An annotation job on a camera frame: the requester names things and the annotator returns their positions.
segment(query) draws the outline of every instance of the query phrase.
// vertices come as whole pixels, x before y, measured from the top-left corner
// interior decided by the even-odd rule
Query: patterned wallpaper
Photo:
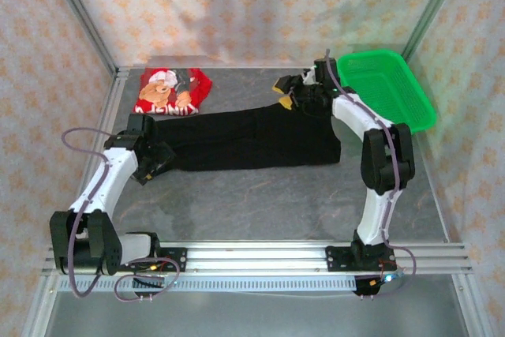
[[[428,161],[505,335],[505,0],[446,0],[411,62],[439,121]]]
[[[17,336],[84,168],[59,136],[97,123],[110,77],[65,0],[0,0],[0,20],[0,335]]]
[[[306,66],[333,54],[400,51],[428,0],[83,0],[119,66]]]

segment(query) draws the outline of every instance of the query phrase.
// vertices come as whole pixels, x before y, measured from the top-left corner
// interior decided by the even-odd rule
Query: green basket
[[[343,55],[337,61],[343,87],[351,87],[377,114],[414,134],[431,128],[436,113],[403,57],[388,50]]]

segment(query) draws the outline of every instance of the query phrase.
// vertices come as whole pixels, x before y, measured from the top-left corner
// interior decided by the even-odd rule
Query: black pants
[[[186,171],[324,165],[340,160],[330,118],[314,118],[280,104],[156,122],[158,136]]]

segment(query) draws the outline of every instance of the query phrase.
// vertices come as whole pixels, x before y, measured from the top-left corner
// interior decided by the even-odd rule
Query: purple cable
[[[95,129],[95,128],[88,128],[88,127],[77,127],[77,128],[68,129],[68,130],[66,130],[62,134],[62,142],[63,142],[63,144],[67,148],[72,149],[75,152],[81,152],[81,153],[88,153],[88,154],[91,154],[91,155],[96,155],[97,157],[99,157],[100,159],[102,159],[103,163],[104,163],[103,173],[100,176],[100,179],[96,182],[96,184],[93,187],[93,189],[88,194],[88,199],[86,199],[83,202],[82,206],[80,207],[79,211],[77,212],[76,218],[75,218],[75,220],[73,222],[73,225],[72,225],[72,230],[70,231],[69,249],[67,251],[68,272],[69,272],[70,287],[72,288],[73,294],[77,298],[85,298],[86,296],[88,296],[92,292],[93,287],[95,287],[95,284],[98,282],[98,279],[100,277],[100,275],[97,274],[96,277],[93,279],[92,284],[88,287],[88,289],[85,292],[80,292],[77,289],[76,276],[75,276],[75,267],[73,266],[73,249],[74,249],[74,246],[75,246],[75,243],[76,243],[77,229],[79,227],[79,223],[80,223],[80,220],[82,219],[82,215],[84,214],[84,211],[86,211],[86,208],[91,203],[92,198],[95,196],[95,194],[100,189],[100,186],[105,181],[105,178],[109,174],[109,169],[110,169],[109,160],[107,159],[107,157],[104,154],[98,153],[98,152],[94,152],[94,151],[88,150],[88,149],[76,148],[75,146],[72,146],[71,144],[69,144],[67,142],[66,137],[67,137],[67,135],[69,133],[76,132],[76,131],[81,131],[81,130],[87,130],[87,131],[91,131],[91,132],[105,134],[107,136],[112,136],[112,134],[107,133],[107,132],[103,132],[102,130]]]
[[[396,158],[396,150],[395,150],[395,144],[393,143],[393,137],[391,136],[391,133],[389,132],[389,129],[386,127],[386,125],[380,120],[379,118],[376,117],[376,115],[373,113],[373,111],[365,106],[363,103],[356,102],[354,98],[349,95],[340,85],[339,81],[337,81],[337,78],[333,74],[333,69],[331,68],[331,63],[330,63],[330,49],[326,49],[326,54],[324,55],[324,59],[326,60],[326,67],[328,69],[328,72],[330,73],[331,80],[337,86],[337,89],[354,105],[360,107],[372,120],[374,120],[379,126],[383,129],[384,133],[386,134],[386,139],[387,139],[387,144],[389,145],[389,150],[391,152],[391,158],[392,158],[392,163],[393,163],[393,172],[395,173],[395,187],[393,188],[393,191],[389,195],[387,206],[386,206],[386,211],[384,212],[384,218],[382,219],[382,223],[380,225],[380,235],[383,239],[383,242],[385,246],[387,246],[389,249],[398,249],[398,250],[403,250],[404,252],[407,252],[410,255],[410,258],[412,258],[412,274],[410,280],[407,282],[408,284],[412,283],[413,277],[416,275],[416,270],[417,270],[417,262],[416,262],[416,257],[410,251],[410,249],[406,248],[405,246],[394,246],[389,243],[389,241],[386,238],[386,228],[387,228],[387,221],[389,220],[389,215],[391,213],[391,202],[395,196],[395,194],[400,190],[400,172],[398,169],[398,160]],[[395,291],[392,292],[387,292],[386,294],[380,294],[376,295],[377,296],[386,296],[389,294],[397,293],[400,289],[405,289],[408,287],[407,285],[403,285],[396,289]]]
[[[149,300],[152,301],[153,298],[155,298],[156,296],[164,293],[164,292],[167,292],[171,287],[174,286],[175,282],[177,281],[177,279],[179,278],[179,274],[181,273],[181,269],[179,268],[179,265],[178,263],[175,261],[175,260],[171,260],[170,258],[164,258],[164,257],[153,257],[153,258],[140,258],[138,260],[131,260],[128,264],[144,264],[144,263],[150,263],[150,262],[167,262],[168,264],[172,264],[174,267],[175,267],[175,277],[172,279],[172,281],[170,283],[168,283],[167,286],[165,286],[164,288],[162,288],[160,291],[158,291],[157,293],[155,294],[149,294]],[[124,275],[122,276],[121,278],[118,279],[118,281],[116,282],[116,284],[114,285],[114,295],[116,296],[116,298],[119,300],[119,301],[122,301],[123,303],[134,303],[134,302],[137,302],[137,301],[143,301],[144,300],[144,297],[139,297],[139,298],[124,298],[122,297],[119,292],[118,292],[118,286],[119,286],[119,283],[124,280],[124,279],[127,279],[127,278],[137,278],[137,279],[140,279],[140,280],[161,280],[163,279],[162,277],[160,276],[149,276],[149,275],[137,275],[137,274],[128,274],[128,275]]]

